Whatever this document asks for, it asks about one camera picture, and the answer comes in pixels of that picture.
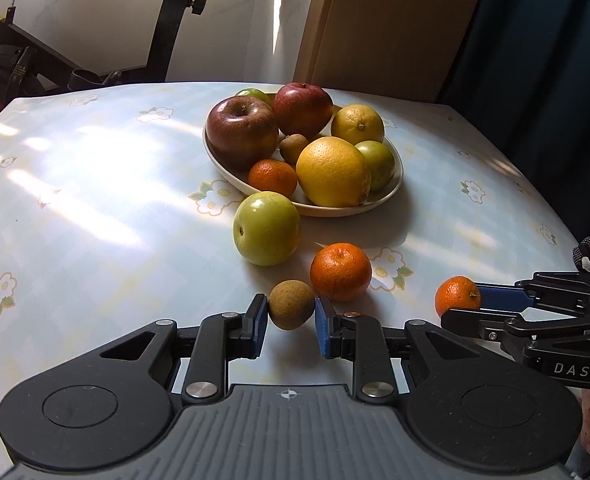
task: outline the white wall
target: white wall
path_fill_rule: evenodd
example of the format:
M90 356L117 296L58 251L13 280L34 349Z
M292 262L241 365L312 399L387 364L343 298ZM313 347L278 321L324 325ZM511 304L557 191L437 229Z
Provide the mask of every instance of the white wall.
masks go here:
M101 73L146 63L161 1L18 0L15 23ZM168 80L290 81L309 3L208 0L201 16L187 11ZM7 6L0 0L0 13ZM275 52L274 10L280 19Z

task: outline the blue curtain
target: blue curtain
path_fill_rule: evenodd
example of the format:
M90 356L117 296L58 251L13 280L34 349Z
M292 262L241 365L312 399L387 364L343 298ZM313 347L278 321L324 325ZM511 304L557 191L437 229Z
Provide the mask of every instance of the blue curtain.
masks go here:
M590 235L590 0L479 0L439 101Z

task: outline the tangerine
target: tangerine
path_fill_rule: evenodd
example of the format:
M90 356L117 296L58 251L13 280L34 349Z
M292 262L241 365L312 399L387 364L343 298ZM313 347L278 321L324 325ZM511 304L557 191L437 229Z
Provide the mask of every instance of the tangerine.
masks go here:
M478 310L481 306L482 295L479 289L465 276L447 279L435 293L435 310L440 317L450 308Z
M371 282L371 261L360 248L332 244L319 251L310 264L310 281L315 290L332 301L350 301Z
M248 183L260 191L273 191L288 197L297 187L297 174L286 162L265 158L248 172Z

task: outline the exercise bike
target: exercise bike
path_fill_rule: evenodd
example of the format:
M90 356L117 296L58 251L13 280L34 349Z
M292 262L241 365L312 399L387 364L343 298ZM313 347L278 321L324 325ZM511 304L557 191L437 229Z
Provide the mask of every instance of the exercise bike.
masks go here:
M34 38L13 23L16 0L0 15L0 111L16 97L58 94L117 84L166 80L177 33L186 9L201 15L207 0L163 0L146 65L98 75ZM52 82L46 90L38 75Z

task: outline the fruit plate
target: fruit plate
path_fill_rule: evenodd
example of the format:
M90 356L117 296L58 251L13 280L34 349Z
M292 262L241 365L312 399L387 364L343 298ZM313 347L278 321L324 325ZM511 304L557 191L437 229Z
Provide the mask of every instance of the fruit plate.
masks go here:
M321 134L325 136L330 134L330 123L326 125ZM204 125L201 138L203 140L206 153L211 159L211 162L213 162L217 168L217 171L221 173L221 176L223 176L232 186L240 190L246 196L259 192L258 189L249 186L246 182L248 173L245 173L244 171L230 170L229 168L226 168L219 160L217 160L217 156L213 153L213 150L211 150L209 141L206 138L206 125ZM366 202L364 202L363 205L357 207L320 207L313 204L306 197L306 195L304 195L304 192L302 191L299 184L297 184L295 192L289 198L297 208L297 211L299 211L299 214L303 216L317 216L325 218L351 216L370 211L371 209L382 205L384 202L390 199L402 185L404 167L402 165L402 159L400 158L399 153L397 153L395 146L393 146L393 144L386 137L384 137L383 144L393 153L393 157L395 157L395 174L393 175L391 181L386 184L386 186L376 192L371 192ZM281 158L279 149L275 150L272 158L275 160L283 160L283 158Z

